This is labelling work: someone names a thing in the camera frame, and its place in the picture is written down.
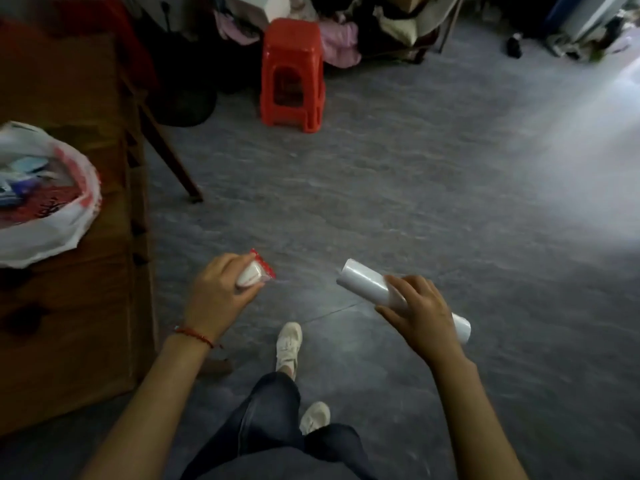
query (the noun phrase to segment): gray floor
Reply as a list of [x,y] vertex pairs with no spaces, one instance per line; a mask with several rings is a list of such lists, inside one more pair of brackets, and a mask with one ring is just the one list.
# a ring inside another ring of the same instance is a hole
[[[180,318],[212,256],[256,247],[271,282],[225,336],[237,370],[200,380],[167,479],[261,374],[281,325],[302,323],[303,405],[360,432],[381,479],[455,477],[425,365],[338,288],[345,259],[421,273],[473,325],[467,347],[532,478],[640,471],[640,90],[634,54],[600,67],[533,43],[519,60],[462,21],[421,66],[327,77],[323,128],[267,128],[249,93],[172,138],[203,189],[189,205],[151,168],[158,311]],[[73,475],[126,397],[8,438],[4,478]]]

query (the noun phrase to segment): white box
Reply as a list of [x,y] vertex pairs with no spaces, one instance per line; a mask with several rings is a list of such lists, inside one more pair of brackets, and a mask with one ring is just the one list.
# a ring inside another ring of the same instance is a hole
[[225,0],[227,8],[241,20],[265,31],[276,18],[286,18],[291,12],[289,0]]

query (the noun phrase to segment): white plastic bag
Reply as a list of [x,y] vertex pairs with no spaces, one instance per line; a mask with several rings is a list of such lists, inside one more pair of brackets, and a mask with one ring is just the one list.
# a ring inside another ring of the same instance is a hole
[[27,267],[75,249],[100,212],[102,197],[96,169],[82,153],[40,128],[9,122],[0,128],[0,165],[9,155],[58,158],[80,189],[80,196],[53,214],[0,229],[0,267]]

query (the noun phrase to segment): cabinet drawer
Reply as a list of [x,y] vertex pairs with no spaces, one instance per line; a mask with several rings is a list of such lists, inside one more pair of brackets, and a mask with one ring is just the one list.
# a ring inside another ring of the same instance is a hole
[[113,303],[128,297],[129,255],[114,255],[77,266],[24,277],[12,288],[11,274],[0,290],[0,317],[21,306],[37,305],[48,312]]
[[0,327],[0,435],[132,389],[130,357],[128,300]]

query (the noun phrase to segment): white cylindrical container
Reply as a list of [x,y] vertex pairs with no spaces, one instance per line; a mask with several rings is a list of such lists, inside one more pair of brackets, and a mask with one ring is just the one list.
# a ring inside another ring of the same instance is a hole
[[[384,305],[397,311],[407,310],[408,305],[398,290],[389,286],[382,274],[364,266],[354,259],[348,259],[344,264],[336,282],[343,288],[356,293],[361,298],[374,305]],[[471,336],[471,324],[468,320],[453,315],[458,340],[466,344]]]

